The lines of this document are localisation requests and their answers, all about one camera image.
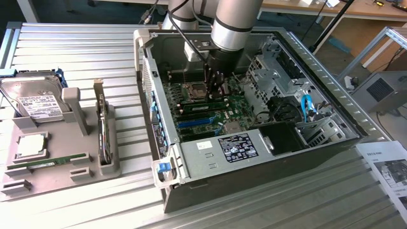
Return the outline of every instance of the sticker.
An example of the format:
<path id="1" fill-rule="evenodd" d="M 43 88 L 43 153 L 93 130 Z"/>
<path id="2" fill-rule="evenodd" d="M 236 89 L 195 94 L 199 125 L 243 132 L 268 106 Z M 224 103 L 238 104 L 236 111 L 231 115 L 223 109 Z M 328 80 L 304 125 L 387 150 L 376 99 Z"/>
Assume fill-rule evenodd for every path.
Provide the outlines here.
<path id="1" fill-rule="evenodd" d="M 218 140 L 230 163 L 259 156 L 248 134 L 219 138 Z"/>
<path id="2" fill-rule="evenodd" d="M 61 108 L 53 95 L 17 98 L 29 117 L 49 118 L 63 116 Z"/>
<path id="3" fill-rule="evenodd" d="M 211 143 L 211 141 L 199 142 L 199 143 L 196 143 L 196 146 L 198 146 L 199 150 L 208 149 L 208 148 L 212 148 L 212 143 Z"/>
<path id="4" fill-rule="evenodd" d="M 200 111 L 200 110 L 206 110 L 206 109 L 210 109 L 210 107 L 208 106 L 202 106 L 202 107 L 192 108 L 194 111 Z"/>

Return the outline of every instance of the ridged metal surface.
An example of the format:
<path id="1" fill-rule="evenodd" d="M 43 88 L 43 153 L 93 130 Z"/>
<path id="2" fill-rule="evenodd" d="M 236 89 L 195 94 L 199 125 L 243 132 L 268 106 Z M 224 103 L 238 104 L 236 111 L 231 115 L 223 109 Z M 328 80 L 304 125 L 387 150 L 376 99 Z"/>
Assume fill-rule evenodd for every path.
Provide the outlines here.
<path id="1" fill-rule="evenodd" d="M 1 228 L 17 228 L 25 223 L 31 228 L 406 228 L 355 150 L 340 153 L 311 171 L 163 214 L 132 66 L 131 38 L 136 28 L 24 24 L 13 68 L 37 70 L 59 66 L 68 85 L 81 89 L 81 106 L 95 104 L 92 79 L 105 81 L 105 95 L 116 106 L 123 176 L 1 202 Z M 9 107 L 4 107 L 0 117 L 8 119 L 4 111 Z M 8 125 L 9 120 L 0 122 L 0 137 L 7 137 Z"/>

